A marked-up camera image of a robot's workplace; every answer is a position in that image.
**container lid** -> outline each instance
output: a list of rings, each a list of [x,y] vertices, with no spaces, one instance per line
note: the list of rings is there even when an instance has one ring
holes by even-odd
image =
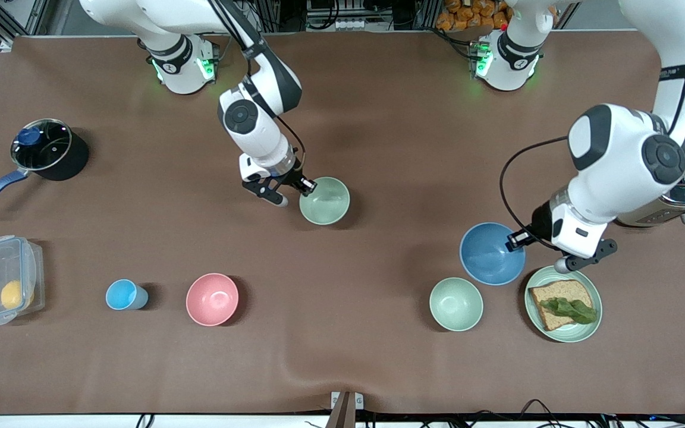
[[[51,167],[68,152],[70,128],[57,119],[39,119],[25,125],[10,147],[12,161],[22,168],[38,171]]]
[[[36,260],[28,241],[0,237],[0,323],[8,322],[33,300]]]

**black pot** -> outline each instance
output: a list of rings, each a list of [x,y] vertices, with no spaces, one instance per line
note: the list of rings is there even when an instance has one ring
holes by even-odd
[[[10,148],[17,170],[0,178],[0,192],[35,172],[52,181],[67,180],[84,169],[89,160],[86,141],[57,119],[39,119],[17,133]]]

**pink bowl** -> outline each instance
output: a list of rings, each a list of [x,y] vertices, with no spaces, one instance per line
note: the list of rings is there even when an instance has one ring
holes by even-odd
[[[230,319],[238,301],[237,286],[231,278],[220,273],[207,273],[190,287],[187,313],[199,325],[212,327]]]

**tabletop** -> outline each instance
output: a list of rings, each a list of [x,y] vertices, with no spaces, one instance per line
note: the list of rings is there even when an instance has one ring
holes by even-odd
[[[578,344],[549,341],[525,314],[525,279],[557,259],[541,246],[512,284],[476,284],[485,311],[472,330],[443,331],[427,304],[438,281],[467,277],[468,228],[512,226],[498,195],[511,154],[565,135],[596,103],[652,108],[659,59],[640,33],[553,33],[513,93],[471,80],[432,34],[268,41],[304,87],[283,118],[308,149],[307,176],[351,190],[336,225],[307,222],[290,191],[280,209],[240,186],[216,114],[246,70],[234,46],[216,84],[187,96],[155,81],[133,38],[18,38],[0,54],[0,176],[17,130],[41,117],[92,153],[68,181],[0,194],[0,235],[40,244],[46,276],[46,308],[0,327],[0,414],[307,411],[339,390],[380,412],[515,412],[539,398],[555,412],[685,413],[679,221],[607,228],[620,250],[583,270],[604,319]],[[511,166],[523,219],[576,173],[565,144]],[[209,272],[240,290],[222,327],[184,307]],[[149,290],[145,309],[107,308],[120,278]]]

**blue cup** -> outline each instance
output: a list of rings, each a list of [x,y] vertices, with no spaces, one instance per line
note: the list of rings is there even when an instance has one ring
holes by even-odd
[[[480,223],[464,234],[459,258],[464,270],[479,282],[505,285],[514,281],[525,267],[525,249],[510,252],[507,236],[513,231],[498,223]]]
[[[116,311],[140,309],[147,304],[148,298],[147,290],[128,279],[118,279],[113,282],[105,293],[107,306]]]

